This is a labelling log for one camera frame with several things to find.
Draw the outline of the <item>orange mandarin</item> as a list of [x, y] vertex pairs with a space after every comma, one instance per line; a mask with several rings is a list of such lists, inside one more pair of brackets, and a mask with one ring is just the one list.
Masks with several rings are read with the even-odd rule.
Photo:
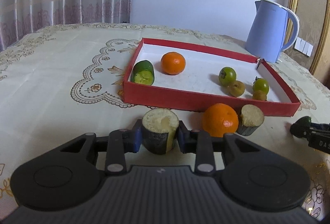
[[186, 60], [180, 53], [168, 52], [162, 56], [160, 65], [164, 73], [168, 75], [178, 75], [184, 71]]
[[239, 119], [236, 111], [222, 103], [217, 103], [205, 110], [201, 119], [202, 129], [212, 137], [223, 137], [225, 133], [235, 133]]

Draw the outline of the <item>green tomato in tray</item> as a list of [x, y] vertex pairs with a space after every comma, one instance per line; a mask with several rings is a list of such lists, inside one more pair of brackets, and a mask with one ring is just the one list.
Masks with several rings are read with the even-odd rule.
[[220, 85], [227, 87], [231, 82], [236, 80], [237, 74], [233, 68], [226, 66], [220, 70], [218, 78]]

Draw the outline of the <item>dark green lime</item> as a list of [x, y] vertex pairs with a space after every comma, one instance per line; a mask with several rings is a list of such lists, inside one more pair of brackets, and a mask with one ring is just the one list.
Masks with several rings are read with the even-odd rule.
[[296, 121], [296, 124], [300, 125], [300, 126], [311, 126], [312, 124], [312, 119], [310, 116], [304, 116], [304, 117], [301, 117], [300, 119], [298, 119]]

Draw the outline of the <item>green tomato outside tray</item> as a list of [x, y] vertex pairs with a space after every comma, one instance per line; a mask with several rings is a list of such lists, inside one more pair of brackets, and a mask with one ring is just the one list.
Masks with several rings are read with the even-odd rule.
[[261, 77], [256, 77], [252, 86], [253, 91], [263, 91], [265, 94], [269, 93], [269, 83]]

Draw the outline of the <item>gold wall moulding frame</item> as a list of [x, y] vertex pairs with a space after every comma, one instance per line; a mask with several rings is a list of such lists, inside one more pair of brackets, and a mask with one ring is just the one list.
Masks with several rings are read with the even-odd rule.
[[315, 74], [329, 30], [329, 0], [288, 0], [288, 8], [299, 17], [299, 37], [310, 43], [313, 49], [309, 57], [292, 47], [285, 50], [285, 53]]

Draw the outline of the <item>white wall switch panel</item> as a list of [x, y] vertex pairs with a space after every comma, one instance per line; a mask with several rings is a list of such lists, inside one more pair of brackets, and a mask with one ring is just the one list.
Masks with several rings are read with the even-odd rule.
[[298, 37], [296, 39], [294, 49], [301, 52], [302, 54], [310, 57], [312, 55], [313, 48], [314, 48], [314, 46], [312, 44], [310, 44], [309, 42], [301, 39], [300, 37]]

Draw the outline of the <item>small yellow-brown longan fruit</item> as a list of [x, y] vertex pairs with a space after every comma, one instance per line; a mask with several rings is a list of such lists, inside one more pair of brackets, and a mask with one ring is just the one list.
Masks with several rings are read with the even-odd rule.
[[239, 97], [245, 92], [245, 85], [241, 81], [235, 80], [232, 81], [228, 86], [228, 92], [231, 96]]

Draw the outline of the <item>cut green cucumber piece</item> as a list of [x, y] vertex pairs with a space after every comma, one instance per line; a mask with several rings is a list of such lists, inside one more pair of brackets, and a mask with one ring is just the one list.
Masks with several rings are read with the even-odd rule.
[[133, 67], [130, 81], [151, 86], [154, 83], [154, 67], [152, 63], [148, 60], [137, 62]]

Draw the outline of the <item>red shallow box tray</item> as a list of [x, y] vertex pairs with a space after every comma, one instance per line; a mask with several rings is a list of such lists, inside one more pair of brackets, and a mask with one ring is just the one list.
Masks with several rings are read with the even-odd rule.
[[[186, 67], [178, 75], [167, 75], [160, 67], [165, 53], [184, 56]], [[154, 67], [151, 86], [130, 81], [134, 65], [148, 60]], [[230, 96], [218, 80], [223, 67], [231, 67], [246, 90], [238, 98]], [[266, 101], [254, 100], [253, 83], [261, 77], [269, 83]], [[300, 107], [300, 100], [265, 60], [255, 56], [217, 49], [193, 43], [143, 38], [127, 66], [123, 78], [123, 100], [126, 103], [154, 107], [203, 112], [211, 105], [224, 103], [239, 110], [246, 104], [259, 107], [265, 116], [292, 117]]]

